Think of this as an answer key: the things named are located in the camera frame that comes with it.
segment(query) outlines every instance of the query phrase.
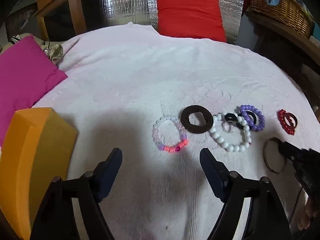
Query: purple bead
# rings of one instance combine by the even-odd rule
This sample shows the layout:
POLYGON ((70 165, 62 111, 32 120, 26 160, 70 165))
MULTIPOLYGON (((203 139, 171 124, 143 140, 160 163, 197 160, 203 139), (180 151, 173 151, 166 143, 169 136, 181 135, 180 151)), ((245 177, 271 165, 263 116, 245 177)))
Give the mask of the purple bead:
POLYGON ((163 151, 163 150, 164 150, 164 145, 163 145, 163 144, 159 144, 159 145, 158 145, 158 149, 161 150, 161 151, 163 151))

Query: bed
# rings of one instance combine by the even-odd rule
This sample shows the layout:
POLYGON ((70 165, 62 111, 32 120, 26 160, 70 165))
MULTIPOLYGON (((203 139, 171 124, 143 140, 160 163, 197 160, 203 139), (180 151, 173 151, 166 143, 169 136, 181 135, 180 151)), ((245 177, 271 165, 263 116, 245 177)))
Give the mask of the bed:
MULTIPOLYGON (((108 198, 100 203, 115 239, 207 239, 222 208, 199 163, 208 147, 218 161, 243 177, 268 176, 292 214, 300 185, 293 167, 270 173, 262 147, 276 136, 301 148, 320 151, 319 123, 299 87, 275 64, 248 49, 209 39, 171 38, 151 26, 106 27, 82 34, 63 46, 78 42, 59 64, 68 78, 34 107, 52 107, 78 131, 68 178, 93 170, 114 147, 123 152, 123 164, 108 198), (252 145, 244 153, 228 153, 210 134, 188 133, 189 144, 178 154, 159 151, 151 133, 163 115, 179 116, 190 105, 212 114, 233 112, 241 104, 255 105, 266 118, 263 131, 252 132, 252 145), (294 136, 281 128, 276 112, 295 114, 294 136)), ((201 123, 197 115, 191 122, 201 123)), ((166 144, 179 139, 171 123, 161 128, 166 144)), ((236 130, 226 134, 241 141, 236 130)), ((270 152, 274 165, 283 160, 270 152)), ((299 216, 301 198, 295 216, 299 216)), ((74 202, 81 239, 87 239, 79 206, 74 202)), ((234 239, 241 239, 249 201, 234 239)), ((295 229, 295 218, 292 230, 295 229)))

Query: screw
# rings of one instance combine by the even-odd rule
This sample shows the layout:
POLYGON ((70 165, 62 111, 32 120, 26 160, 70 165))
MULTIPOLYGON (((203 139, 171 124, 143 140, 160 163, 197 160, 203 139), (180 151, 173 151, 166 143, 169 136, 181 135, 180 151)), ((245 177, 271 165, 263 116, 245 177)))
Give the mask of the screw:
POLYGON ((236 171, 230 171, 230 172, 229 172, 229 175, 230 175, 231 177, 233 177, 233 178, 236 178, 236 177, 239 176, 239 173, 236 172, 236 171))
POLYGON ((54 176, 52 179, 52 182, 58 182, 60 180, 60 177, 54 176))
POLYGON ((264 183, 269 183, 270 182, 270 179, 268 177, 262 177, 262 181, 264 183))
POLYGON ((93 176, 93 172, 92 171, 86 171, 84 174, 83 174, 84 177, 86 178, 90 178, 93 176))

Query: orange box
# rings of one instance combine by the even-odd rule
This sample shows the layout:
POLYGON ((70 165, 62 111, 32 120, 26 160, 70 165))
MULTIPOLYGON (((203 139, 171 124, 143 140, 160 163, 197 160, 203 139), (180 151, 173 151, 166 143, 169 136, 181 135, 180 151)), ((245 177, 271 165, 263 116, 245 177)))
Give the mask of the orange box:
POLYGON ((52 178, 66 179, 77 134, 51 108, 15 112, 0 159, 0 208, 19 238, 30 239, 52 178))

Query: red hair tie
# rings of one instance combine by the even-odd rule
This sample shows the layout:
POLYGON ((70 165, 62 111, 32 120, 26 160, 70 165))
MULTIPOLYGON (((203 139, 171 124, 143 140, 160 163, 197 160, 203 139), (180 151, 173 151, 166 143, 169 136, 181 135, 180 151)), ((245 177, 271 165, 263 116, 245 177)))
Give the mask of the red hair tie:
POLYGON ((294 135, 295 128, 298 125, 298 120, 292 113, 287 113, 283 109, 277 112, 278 120, 282 128, 286 131, 287 134, 294 135))

